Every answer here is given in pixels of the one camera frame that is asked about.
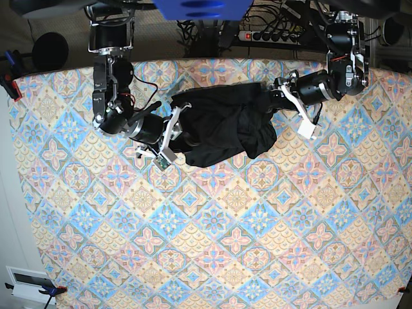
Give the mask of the white power strip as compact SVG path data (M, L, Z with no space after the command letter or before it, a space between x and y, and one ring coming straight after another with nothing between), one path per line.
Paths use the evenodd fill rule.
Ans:
M298 44L299 38L296 33L289 33L285 30L259 32L251 30L241 30L238 33L238 39L243 42L263 42L263 43L281 43L281 44Z

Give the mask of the black round speaker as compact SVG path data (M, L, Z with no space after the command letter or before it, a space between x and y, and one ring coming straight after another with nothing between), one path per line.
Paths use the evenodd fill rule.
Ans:
M62 69L69 54L66 39L57 32L40 36L32 48L32 61L38 71Z

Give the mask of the white wall vent box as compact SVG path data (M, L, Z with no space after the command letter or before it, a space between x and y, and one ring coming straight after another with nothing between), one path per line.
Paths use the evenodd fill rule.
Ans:
M51 279L45 272L10 266L6 266L6 270L10 276L10 284L13 286L13 297L36 303L47 303L49 296L39 292L39 290L43 290L42 285L53 286Z

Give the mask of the patterned tablecloth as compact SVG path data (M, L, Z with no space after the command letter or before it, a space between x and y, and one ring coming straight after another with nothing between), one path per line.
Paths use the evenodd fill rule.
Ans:
M374 69L317 140L165 171L91 127L92 70L21 78L8 111L28 217L61 308L378 306L411 277L411 76Z

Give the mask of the black t-shirt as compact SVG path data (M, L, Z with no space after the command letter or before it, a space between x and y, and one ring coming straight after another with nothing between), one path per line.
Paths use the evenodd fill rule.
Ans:
M294 107L279 91L261 83L190 89L172 97L172 107L190 107L180 113L182 134L170 142L186 164L210 167L239 153L251 159L276 142L273 114Z

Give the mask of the white round device upper right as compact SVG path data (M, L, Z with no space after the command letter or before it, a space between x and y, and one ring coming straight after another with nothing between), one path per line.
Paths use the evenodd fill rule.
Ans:
M386 19L382 28L382 39L387 46L394 45L399 42L404 31L404 26L399 24L390 17Z

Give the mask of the red black clamp upper left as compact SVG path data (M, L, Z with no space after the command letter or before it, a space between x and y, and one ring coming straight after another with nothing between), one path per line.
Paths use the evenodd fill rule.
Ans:
M18 79L22 75L21 54L18 50L6 50L5 54L1 56L1 62L4 61L9 63L9 72L1 71L1 86L10 98L17 102L22 98L21 91L15 81L15 79Z

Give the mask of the blue clamp lower left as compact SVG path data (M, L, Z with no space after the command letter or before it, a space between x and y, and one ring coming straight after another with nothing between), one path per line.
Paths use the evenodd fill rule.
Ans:
M51 305L56 305L56 297L67 292L67 288L63 286L37 286L18 283L11 285L9 283L5 283L5 287L6 289L12 291L12 296L27 301L41 303L44 305L44 308L48 308Z

